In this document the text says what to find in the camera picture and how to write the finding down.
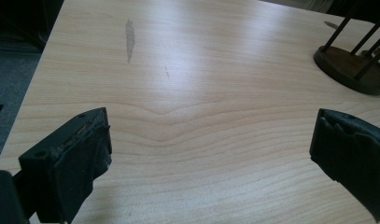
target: light wood grain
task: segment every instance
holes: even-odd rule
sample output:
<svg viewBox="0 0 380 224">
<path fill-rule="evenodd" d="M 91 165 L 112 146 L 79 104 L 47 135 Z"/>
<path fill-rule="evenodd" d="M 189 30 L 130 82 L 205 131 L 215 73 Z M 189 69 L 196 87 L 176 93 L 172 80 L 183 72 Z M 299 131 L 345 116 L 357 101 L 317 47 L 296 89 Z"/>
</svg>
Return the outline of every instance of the light wood grain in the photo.
<svg viewBox="0 0 380 224">
<path fill-rule="evenodd" d="M 324 21 L 341 20 L 252 0 L 66 0 L 0 169 L 15 174 L 25 150 L 105 106 L 113 163 L 75 223 L 373 222 L 309 159 L 321 107 L 380 127 L 380 97 L 312 59 L 334 31 Z M 351 21 L 333 46 L 371 27 Z"/>
</svg>

